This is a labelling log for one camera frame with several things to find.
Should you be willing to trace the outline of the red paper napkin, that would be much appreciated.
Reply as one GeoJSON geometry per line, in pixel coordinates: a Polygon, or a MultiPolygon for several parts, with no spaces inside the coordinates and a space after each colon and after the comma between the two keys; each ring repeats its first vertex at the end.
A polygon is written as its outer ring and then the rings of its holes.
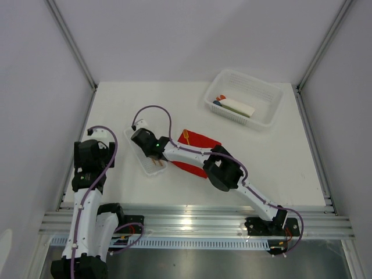
{"type": "MultiPolygon", "coordinates": [[[[221,142],[218,142],[202,134],[198,134],[190,130],[188,130],[188,134],[189,134],[190,146],[194,146],[198,148],[214,148],[216,145],[221,145],[221,142]]],[[[178,142],[188,145],[183,136],[183,132],[179,136],[178,142]]],[[[207,174],[205,173],[204,169],[201,167],[196,167],[191,164],[178,162],[178,161],[172,161],[172,164],[174,164],[176,167],[178,167],[181,170],[189,172],[198,177],[207,179],[207,174]]]]}

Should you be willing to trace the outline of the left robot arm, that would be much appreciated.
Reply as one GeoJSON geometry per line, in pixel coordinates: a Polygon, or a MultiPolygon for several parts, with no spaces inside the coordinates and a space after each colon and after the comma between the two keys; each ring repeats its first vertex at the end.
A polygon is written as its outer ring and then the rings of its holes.
{"type": "Polygon", "coordinates": [[[62,257],[51,264],[53,278],[107,278],[106,257],[113,233],[126,226],[118,203],[103,205],[106,172],[115,165],[117,142],[74,143],[73,219],[62,257]]]}

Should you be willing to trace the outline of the orange plastic fork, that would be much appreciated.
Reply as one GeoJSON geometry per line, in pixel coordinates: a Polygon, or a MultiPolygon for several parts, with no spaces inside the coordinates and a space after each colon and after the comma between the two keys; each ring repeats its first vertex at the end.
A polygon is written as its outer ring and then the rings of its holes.
{"type": "Polygon", "coordinates": [[[186,130],[186,129],[183,130],[183,136],[184,136],[184,138],[186,140],[186,143],[188,145],[190,145],[188,130],[186,130]]]}

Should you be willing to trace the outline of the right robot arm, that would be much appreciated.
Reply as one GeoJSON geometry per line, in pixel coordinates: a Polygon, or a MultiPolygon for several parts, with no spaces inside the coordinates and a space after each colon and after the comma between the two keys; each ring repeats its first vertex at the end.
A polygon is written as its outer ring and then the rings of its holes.
{"type": "Polygon", "coordinates": [[[141,148],[146,157],[172,163],[181,162],[203,169],[211,184],[218,190],[234,190],[247,197],[269,233],[276,235],[285,230],[288,211],[272,204],[250,186],[247,169],[223,146],[198,148],[174,142],[169,137],[156,138],[153,132],[143,127],[132,129],[134,134],[131,140],[141,148]]]}

